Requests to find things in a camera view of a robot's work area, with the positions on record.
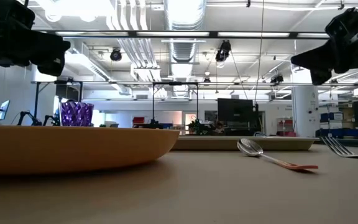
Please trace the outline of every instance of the plastic spoon handle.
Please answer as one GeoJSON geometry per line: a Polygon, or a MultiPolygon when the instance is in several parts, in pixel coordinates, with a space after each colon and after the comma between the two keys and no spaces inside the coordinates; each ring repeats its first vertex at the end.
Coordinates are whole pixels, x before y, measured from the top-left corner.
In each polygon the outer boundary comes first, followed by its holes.
{"type": "Polygon", "coordinates": [[[265,154],[261,154],[260,156],[268,159],[270,162],[274,162],[275,164],[282,166],[286,169],[290,169],[290,170],[303,170],[303,169],[318,169],[318,166],[314,166],[314,165],[306,165],[306,166],[299,166],[296,164],[292,164],[289,162],[284,162],[278,159],[275,159],[273,157],[270,156],[266,156],[265,154]]]}

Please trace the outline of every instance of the wooden tray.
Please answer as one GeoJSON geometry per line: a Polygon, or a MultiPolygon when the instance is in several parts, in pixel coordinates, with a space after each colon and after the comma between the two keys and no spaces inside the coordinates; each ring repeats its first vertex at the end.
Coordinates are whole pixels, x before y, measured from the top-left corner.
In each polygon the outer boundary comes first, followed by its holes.
{"type": "Polygon", "coordinates": [[[78,172],[131,166],[167,153],[178,131],[0,126],[0,174],[78,172]]]}
{"type": "Polygon", "coordinates": [[[238,150],[237,141],[247,138],[263,150],[308,150],[316,138],[253,136],[179,136],[173,150],[238,150]]]}

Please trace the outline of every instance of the fork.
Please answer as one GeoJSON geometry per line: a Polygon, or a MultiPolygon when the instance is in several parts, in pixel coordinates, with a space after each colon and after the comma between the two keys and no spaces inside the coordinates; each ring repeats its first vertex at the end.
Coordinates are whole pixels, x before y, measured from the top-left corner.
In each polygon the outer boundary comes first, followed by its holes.
{"type": "Polygon", "coordinates": [[[332,137],[320,137],[320,139],[328,146],[332,152],[335,154],[345,157],[345,158],[354,158],[358,159],[358,155],[354,154],[350,150],[348,150],[345,146],[343,146],[340,142],[332,137]]]}

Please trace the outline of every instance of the wooden bowl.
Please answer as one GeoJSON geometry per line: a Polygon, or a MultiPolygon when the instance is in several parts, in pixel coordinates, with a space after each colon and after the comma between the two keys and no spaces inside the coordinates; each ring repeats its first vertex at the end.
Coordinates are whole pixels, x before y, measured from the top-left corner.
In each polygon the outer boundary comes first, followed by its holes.
{"type": "Polygon", "coordinates": [[[179,132],[53,126],[0,126],[0,175],[78,172],[153,161],[179,132]]]}

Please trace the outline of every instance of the table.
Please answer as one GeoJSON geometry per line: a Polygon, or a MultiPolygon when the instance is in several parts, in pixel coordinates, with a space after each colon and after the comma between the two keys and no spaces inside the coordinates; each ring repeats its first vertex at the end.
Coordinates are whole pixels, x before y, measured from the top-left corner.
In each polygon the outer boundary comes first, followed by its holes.
{"type": "Polygon", "coordinates": [[[173,151],[120,170],[0,177],[0,223],[358,223],[358,159],[322,145],[268,154],[320,169],[293,172],[235,151],[173,151]]]}

